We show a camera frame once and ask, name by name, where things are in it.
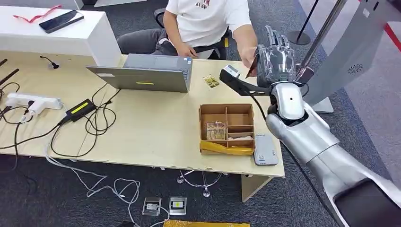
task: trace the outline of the desk leg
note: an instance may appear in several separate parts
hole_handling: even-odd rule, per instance
[[[242,202],[248,201],[255,193],[273,179],[272,176],[252,176],[241,175]]]

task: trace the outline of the black stand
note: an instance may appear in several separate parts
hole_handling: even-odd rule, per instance
[[[319,0],[316,0],[314,2],[311,12],[309,13],[308,18],[306,19],[304,25],[302,26],[301,31],[292,31],[292,32],[287,33],[288,40],[290,42],[292,42],[293,44],[306,45],[311,42],[311,38],[307,34],[304,33],[304,30],[305,30],[306,25],[309,22],[309,19],[312,16],[312,13],[313,13],[314,8],[316,7],[318,1]]]

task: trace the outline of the chair backrest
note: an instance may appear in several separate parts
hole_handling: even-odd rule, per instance
[[[158,23],[162,28],[164,28],[163,15],[165,11],[166,11],[165,8],[161,8],[161,9],[156,9],[156,11],[153,13],[153,15],[155,16],[156,23]]]

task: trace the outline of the black phone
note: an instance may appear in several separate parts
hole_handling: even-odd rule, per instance
[[[58,17],[55,17],[53,19],[44,21],[39,24],[39,26],[46,32],[46,33],[52,33],[54,31],[57,31],[65,26],[68,26],[72,23],[75,23],[77,21],[80,21],[84,18],[84,15],[82,15],[80,12],[76,10],[72,10],[70,12],[64,13]]]
[[[259,63],[259,53],[256,53],[255,58],[253,59],[252,65],[249,68],[248,74],[246,75],[245,78],[248,77],[255,77],[258,72],[258,63]]]

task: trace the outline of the robot forearm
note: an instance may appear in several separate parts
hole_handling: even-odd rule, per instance
[[[337,222],[352,227],[401,225],[400,190],[340,147],[328,124],[302,100],[300,92],[291,90],[299,88],[292,83],[273,88],[277,105],[267,115],[266,124],[316,176],[334,208]],[[282,91],[289,92],[291,97],[281,96]],[[294,101],[302,102],[302,111]]]

